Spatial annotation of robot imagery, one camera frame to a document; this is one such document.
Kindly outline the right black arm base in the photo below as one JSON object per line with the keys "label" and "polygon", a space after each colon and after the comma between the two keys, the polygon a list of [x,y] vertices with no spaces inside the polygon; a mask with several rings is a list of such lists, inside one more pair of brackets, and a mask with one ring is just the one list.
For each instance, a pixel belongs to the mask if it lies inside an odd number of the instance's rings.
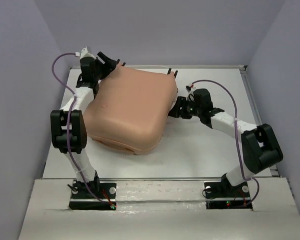
{"label": "right black arm base", "polygon": [[230,185],[230,190],[218,190],[220,182],[208,181],[204,183],[202,196],[206,200],[206,209],[208,210],[229,210],[229,209],[252,209],[250,203],[251,197],[247,182],[233,187]]}

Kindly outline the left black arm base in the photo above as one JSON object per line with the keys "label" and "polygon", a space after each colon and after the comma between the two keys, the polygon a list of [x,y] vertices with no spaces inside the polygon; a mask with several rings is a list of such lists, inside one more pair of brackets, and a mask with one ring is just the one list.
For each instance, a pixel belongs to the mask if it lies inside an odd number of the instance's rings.
{"label": "left black arm base", "polygon": [[115,182],[101,182],[100,189],[91,189],[91,194],[86,186],[77,181],[67,184],[71,190],[69,209],[81,211],[115,211],[117,209]]}

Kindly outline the pink hard-shell suitcase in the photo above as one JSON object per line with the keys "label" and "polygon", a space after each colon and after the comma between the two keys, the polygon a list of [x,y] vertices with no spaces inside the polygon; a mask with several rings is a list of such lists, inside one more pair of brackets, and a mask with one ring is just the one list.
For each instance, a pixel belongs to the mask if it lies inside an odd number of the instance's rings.
{"label": "pink hard-shell suitcase", "polygon": [[160,142],[177,98],[175,73],[118,65],[100,81],[83,114],[88,137],[109,148],[145,155]]}

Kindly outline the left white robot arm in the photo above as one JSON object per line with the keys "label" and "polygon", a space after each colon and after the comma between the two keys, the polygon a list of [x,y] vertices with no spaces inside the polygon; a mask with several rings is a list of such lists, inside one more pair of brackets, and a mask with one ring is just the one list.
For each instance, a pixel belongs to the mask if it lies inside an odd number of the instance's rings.
{"label": "left white robot arm", "polygon": [[72,55],[79,58],[81,73],[75,88],[63,84],[72,97],[50,114],[52,145],[66,156],[75,171],[72,189],[94,198],[100,193],[100,180],[85,150],[88,136],[83,114],[97,96],[99,82],[115,70],[118,61],[101,51],[94,56],[87,48]]}

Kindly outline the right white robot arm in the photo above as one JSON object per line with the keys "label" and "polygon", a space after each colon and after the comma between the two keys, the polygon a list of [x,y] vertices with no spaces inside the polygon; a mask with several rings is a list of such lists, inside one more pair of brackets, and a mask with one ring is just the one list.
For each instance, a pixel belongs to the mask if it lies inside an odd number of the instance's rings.
{"label": "right white robot arm", "polygon": [[240,184],[283,160],[282,150],[270,125],[249,124],[214,107],[207,89],[200,88],[190,91],[188,97],[178,97],[168,115],[182,119],[198,117],[205,126],[235,139],[239,165],[225,173],[221,181],[211,187],[212,192],[231,196],[238,191]]}

